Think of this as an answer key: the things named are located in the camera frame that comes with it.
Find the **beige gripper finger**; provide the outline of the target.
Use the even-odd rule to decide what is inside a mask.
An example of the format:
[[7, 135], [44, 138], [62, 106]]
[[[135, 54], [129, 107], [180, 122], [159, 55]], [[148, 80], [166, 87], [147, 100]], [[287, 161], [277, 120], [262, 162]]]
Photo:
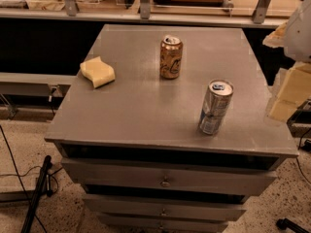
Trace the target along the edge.
[[267, 116], [286, 122], [311, 96], [311, 64], [296, 62], [290, 69], [280, 68], [267, 104]]

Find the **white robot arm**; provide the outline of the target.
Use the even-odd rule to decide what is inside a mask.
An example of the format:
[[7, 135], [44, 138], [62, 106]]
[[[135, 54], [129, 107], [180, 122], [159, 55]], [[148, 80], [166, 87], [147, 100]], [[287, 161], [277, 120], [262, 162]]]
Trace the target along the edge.
[[311, 0], [303, 0], [289, 20], [266, 36], [263, 43], [283, 48], [295, 61], [268, 106], [268, 116], [286, 122], [311, 96]]

